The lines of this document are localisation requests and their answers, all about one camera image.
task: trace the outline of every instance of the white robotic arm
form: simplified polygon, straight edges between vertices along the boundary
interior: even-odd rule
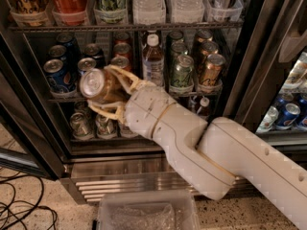
[[[217,118],[207,126],[161,87],[114,66],[105,69],[131,97],[115,114],[104,110],[107,104],[89,102],[94,111],[159,144],[174,170],[201,194],[221,199],[242,176],[299,229],[307,229],[307,172],[298,164],[234,121]]]

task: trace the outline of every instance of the door handle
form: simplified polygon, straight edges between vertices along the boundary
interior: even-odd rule
[[[307,46],[306,6],[307,0],[295,0],[294,5],[288,10],[292,22],[280,48],[278,61],[281,63],[290,62]]]

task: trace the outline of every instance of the tangled cable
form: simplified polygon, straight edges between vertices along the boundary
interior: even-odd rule
[[[18,180],[21,178],[35,178],[38,180],[41,191],[40,195],[36,201],[35,204],[27,202],[25,200],[15,200],[16,198],[16,189],[12,185],[12,181]],[[23,222],[23,220],[28,217],[32,212],[37,210],[44,210],[51,212],[52,215],[52,223],[47,229],[54,229],[56,230],[56,222],[58,220],[58,214],[56,211],[50,209],[47,206],[39,206],[40,201],[42,200],[43,194],[44,194],[44,184],[41,178],[31,176],[31,175],[19,175],[19,173],[15,174],[14,176],[0,176],[0,187],[6,186],[12,189],[12,199],[9,203],[4,203],[0,201],[0,229],[5,230],[9,229],[10,227],[16,225],[17,223],[21,224],[24,229],[28,229],[26,224]],[[25,210],[15,212],[13,208],[26,208]]]

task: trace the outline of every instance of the refrigerator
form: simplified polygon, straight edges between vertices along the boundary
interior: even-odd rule
[[[189,189],[198,192],[168,164],[163,149],[141,136],[78,140],[72,135],[70,117],[74,103],[83,96],[55,98],[42,71],[48,49],[63,32],[74,34],[81,51],[87,43],[99,43],[110,61],[114,34],[129,32],[133,39],[134,68],[140,69],[141,32],[160,30],[164,39],[182,30],[193,41],[196,30],[214,32],[227,60],[223,88],[212,93],[192,91],[174,98],[189,108],[193,96],[211,102],[209,122],[225,116],[255,132],[296,163],[307,162],[306,131],[272,129],[257,132],[270,106],[306,46],[307,0],[241,0],[237,21],[166,22],[82,26],[18,27],[10,17],[7,0],[0,0],[0,118],[24,151],[0,149],[0,166],[59,180],[76,200],[97,203],[107,193]],[[238,178],[230,194],[256,193]]]

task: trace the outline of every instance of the speckled floor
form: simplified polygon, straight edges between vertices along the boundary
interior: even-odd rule
[[[6,130],[0,126],[0,147],[12,150],[20,150],[18,144],[11,138]],[[11,176],[15,172],[8,169],[1,169],[0,176]],[[10,183],[16,189],[15,201],[26,200],[36,203],[41,186],[39,181],[33,177],[23,177],[12,180]],[[44,192],[40,206],[48,206],[58,214],[56,229],[58,230],[90,230],[92,222],[97,217],[98,207],[90,205],[78,205],[73,198],[65,191],[58,181],[43,179]],[[9,204],[13,198],[12,186],[0,184],[0,212],[2,203]],[[296,230],[269,201],[261,196],[225,198],[220,201],[196,200],[197,212],[201,229],[230,230],[230,229],[278,229]],[[12,210],[20,208],[14,204]],[[0,229],[4,214],[0,214]],[[32,212],[23,220],[27,226],[17,223],[10,230],[31,229],[44,230],[52,223],[52,215],[46,210]]]

